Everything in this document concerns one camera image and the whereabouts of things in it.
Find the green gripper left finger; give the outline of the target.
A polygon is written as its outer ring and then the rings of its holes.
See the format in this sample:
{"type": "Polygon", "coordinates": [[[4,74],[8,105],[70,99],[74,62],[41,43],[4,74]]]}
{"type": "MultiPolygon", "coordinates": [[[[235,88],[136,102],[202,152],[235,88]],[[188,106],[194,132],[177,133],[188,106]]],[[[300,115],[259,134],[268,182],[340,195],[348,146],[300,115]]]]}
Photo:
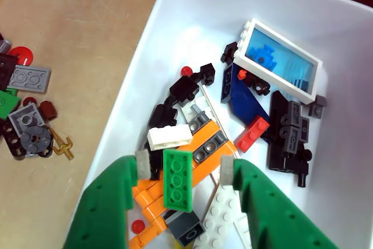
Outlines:
{"type": "Polygon", "coordinates": [[[150,176],[146,149],[111,163],[84,190],[64,248],[128,248],[126,212],[133,208],[132,188],[150,176]]]}

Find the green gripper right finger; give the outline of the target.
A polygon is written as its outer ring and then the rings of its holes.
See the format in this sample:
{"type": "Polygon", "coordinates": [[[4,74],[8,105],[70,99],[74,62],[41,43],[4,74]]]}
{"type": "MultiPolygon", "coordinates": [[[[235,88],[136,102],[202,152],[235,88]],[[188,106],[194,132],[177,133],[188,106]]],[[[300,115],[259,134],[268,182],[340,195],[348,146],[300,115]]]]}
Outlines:
{"type": "Polygon", "coordinates": [[[222,156],[220,183],[239,192],[252,248],[336,248],[337,246],[259,168],[222,156]]]}

